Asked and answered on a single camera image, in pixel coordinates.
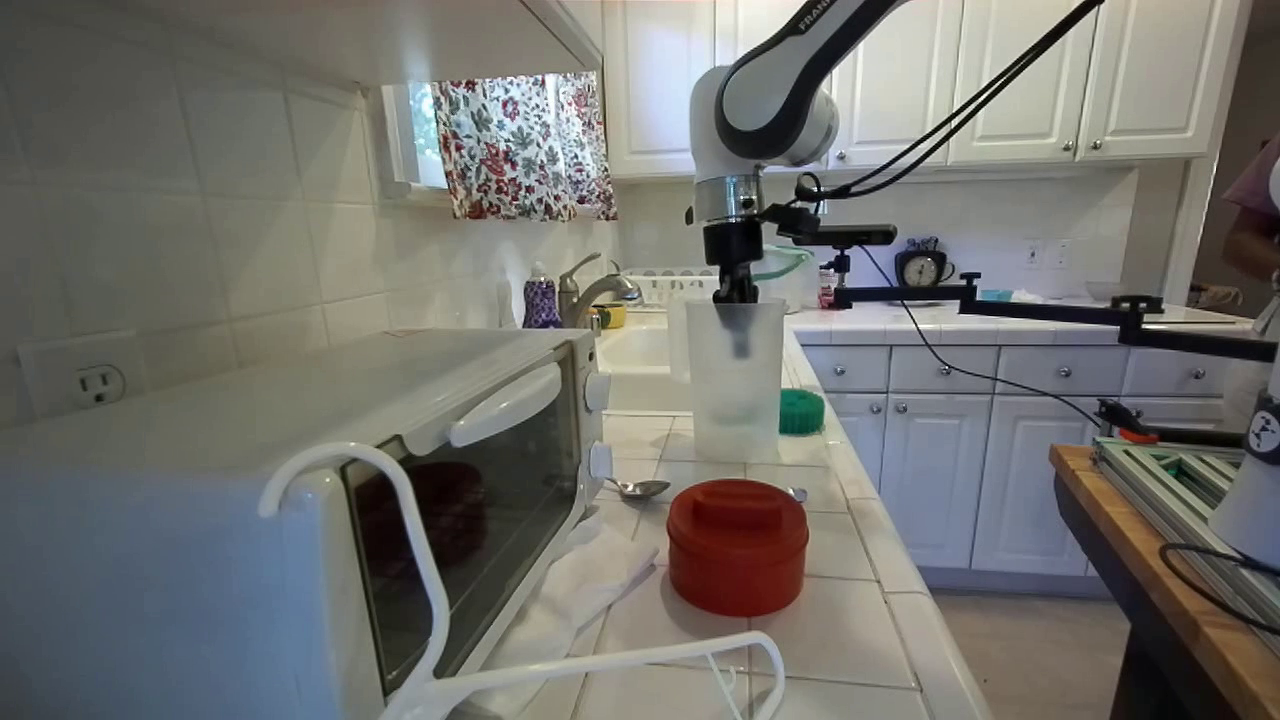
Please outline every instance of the kitchen counter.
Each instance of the kitchen counter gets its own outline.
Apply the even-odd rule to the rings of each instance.
[[[1118,327],[1107,324],[969,314],[957,303],[913,303],[913,314],[932,344],[1118,344]],[[789,327],[799,344],[922,344],[913,314],[902,303],[858,303],[839,312],[794,312]],[[1253,321],[1164,308],[1145,327],[1243,337]]]
[[[816,386],[816,375],[789,337],[785,385]],[[789,661],[780,717],[989,717],[989,705],[907,559],[859,454],[850,446],[836,413],[821,434],[780,434],[776,453],[758,464],[705,464],[693,446],[693,414],[663,406],[612,406],[604,434],[615,453],[615,480],[671,480],[653,504],[623,504],[601,493],[601,517],[635,544],[660,549],[658,566],[621,595],[604,621],[580,632],[577,652],[621,652],[682,645],[759,627]],[[810,488],[810,557],[806,591],[774,615],[714,615],[682,599],[663,570],[668,498],[696,480],[769,480]],[[739,672],[738,699],[769,693],[759,656],[725,656]],[[653,717],[729,717],[705,664],[643,667],[548,684],[525,717],[580,720],[653,720]]]

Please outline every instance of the microwave door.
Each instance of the microwave door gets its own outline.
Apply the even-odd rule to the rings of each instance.
[[[438,566],[453,604],[453,634],[441,676],[486,656],[538,570],[546,549],[577,507],[577,397],[571,356],[541,365],[443,430],[448,442],[412,453],[392,439],[409,472]],[[421,586],[392,484],[372,468],[348,468],[354,525],[365,559],[365,591],[375,627],[383,693],[397,693],[427,645],[427,595]]]
[[[462,414],[448,430],[448,442],[470,446],[488,434],[499,434],[525,425],[528,414],[546,413],[558,397],[560,397],[560,367],[558,365],[533,367],[511,385],[495,386],[493,397],[486,397],[470,414]]]

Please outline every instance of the floral curtain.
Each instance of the floral curtain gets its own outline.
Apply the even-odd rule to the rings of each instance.
[[[615,220],[596,76],[438,84],[441,158],[462,220]]]

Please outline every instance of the microwave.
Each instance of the microwave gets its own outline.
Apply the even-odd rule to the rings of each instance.
[[[372,442],[448,586],[438,676],[471,672],[601,488],[593,332],[387,332],[0,434],[0,717],[365,720],[432,611]]]

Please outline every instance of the red container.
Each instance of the red container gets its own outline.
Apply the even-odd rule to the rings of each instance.
[[[668,510],[671,586],[722,615],[780,611],[799,595],[810,525],[797,497],[758,480],[708,480]]]

